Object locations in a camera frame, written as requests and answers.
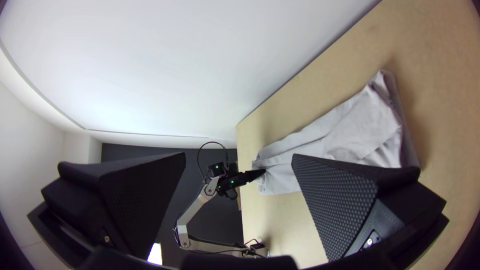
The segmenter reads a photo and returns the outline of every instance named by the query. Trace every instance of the white cloth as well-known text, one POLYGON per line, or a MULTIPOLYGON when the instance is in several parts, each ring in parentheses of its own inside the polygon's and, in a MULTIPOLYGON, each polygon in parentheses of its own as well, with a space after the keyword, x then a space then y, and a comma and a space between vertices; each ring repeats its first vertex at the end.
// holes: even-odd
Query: white cloth
MULTIPOLYGON (((380 70, 355 96, 301 131, 260 150, 252 162, 254 170, 266 169, 256 180, 258 191, 264 195, 300 191, 291 166, 293 154, 400 168, 405 136, 397 96, 393 75, 380 70)), ((418 165, 418 160, 410 163, 418 165)))

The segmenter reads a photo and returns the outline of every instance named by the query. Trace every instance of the black cable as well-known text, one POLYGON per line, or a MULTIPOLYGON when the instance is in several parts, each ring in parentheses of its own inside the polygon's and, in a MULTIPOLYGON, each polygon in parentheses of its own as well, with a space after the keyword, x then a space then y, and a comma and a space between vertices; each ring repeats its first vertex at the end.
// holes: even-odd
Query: black cable
POLYGON ((200 150, 202 150, 202 148, 208 144, 217 144, 217 145, 220 145, 223 150, 225 150, 225 158, 226 158, 226 165, 228 166, 229 165, 229 153, 227 151, 227 149, 225 148, 225 146, 219 142, 216 142, 216 141, 209 141, 209 142, 206 142, 204 143, 202 146, 200 146, 200 148, 198 149, 198 152, 196 153, 196 163, 198 165, 198 170, 200 171, 200 174, 201 174, 201 179, 203 181, 206 180, 205 178, 205 175, 204 173, 202 172, 202 168, 200 167, 200 160, 199 160, 199 155, 200 155, 200 150))
POLYGON ((243 250, 236 250, 236 249, 223 250, 223 251, 218 251, 218 252, 206 252, 206 253, 204 253, 204 252, 195 252, 195 251, 193 251, 193 250, 188 250, 188 249, 186 249, 186 251, 191 252, 191 253, 195 253, 195 254, 200 254, 200 255, 212 255, 212 254, 220 254, 220 253, 233 252, 233 251, 235 251, 235 252, 241 252, 241 253, 244 252, 243 250))
POLYGON ((252 242, 252 241, 255 241, 257 244, 260 244, 257 239, 253 238, 252 240, 246 242, 244 245, 246 246, 248 243, 252 242))
POLYGON ((254 253, 255 253, 255 256, 258 256, 258 257, 261 257, 261 258, 264 258, 264 259, 267 258, 267 257, 265 257, 265 256, 262 256, 262 255, 258 254, 257 252, 254 252, 254 253))

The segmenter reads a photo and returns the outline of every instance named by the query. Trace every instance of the white ceiling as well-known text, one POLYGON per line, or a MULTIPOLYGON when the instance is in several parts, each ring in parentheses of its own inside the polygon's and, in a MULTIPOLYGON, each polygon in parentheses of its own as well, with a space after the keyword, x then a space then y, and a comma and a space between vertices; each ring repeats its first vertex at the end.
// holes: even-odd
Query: white ceiling
POLYGON ((377 2, 8 0, 0 39, 33 92, 104 141, 234 145, 235 125, 377 2))

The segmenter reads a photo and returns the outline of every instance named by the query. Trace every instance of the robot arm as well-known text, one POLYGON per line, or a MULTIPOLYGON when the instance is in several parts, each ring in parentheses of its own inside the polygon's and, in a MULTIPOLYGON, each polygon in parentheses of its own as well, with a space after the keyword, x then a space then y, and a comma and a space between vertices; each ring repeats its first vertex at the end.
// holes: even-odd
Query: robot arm
POLYGON ((180 215, 176 221, 175 238, 184 250, 202 251, 205 254, 222 253, 235 257, 267 257, 268 249, 262 243, 256 243, 250 247, 244 244, 226 244, 202 240, 190 235, 187 230, 187 224, 200 208, 210 201, 217 194, 234 200, 237 197, 236 187, 245 185, 265 173, 265 170, 253 170, 246 172, 231 173, 223 169, 223 164, 215 164, 214 168, 221 170, 210 170, 212 177, 208 183, 205 183, 198 194, 198 197, 190 204, 190 206, 180 215))

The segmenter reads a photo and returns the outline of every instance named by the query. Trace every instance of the wooden table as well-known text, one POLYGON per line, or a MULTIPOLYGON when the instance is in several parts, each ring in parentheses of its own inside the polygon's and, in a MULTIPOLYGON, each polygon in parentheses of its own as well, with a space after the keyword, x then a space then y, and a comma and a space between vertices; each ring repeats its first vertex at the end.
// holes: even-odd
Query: wooden table
MULTIPOLYGON (((358 92, 380 68, 394 72, 419 181, 443 197, 450 219, 414 269, 444 269, 480 209, 480 18, 470 0, 383 0, 236 126, 240 170, 264 146, 301 129, 358 92)), ((245 240, 301 268, 327 262, 301 192, 241 188, 245 240)))

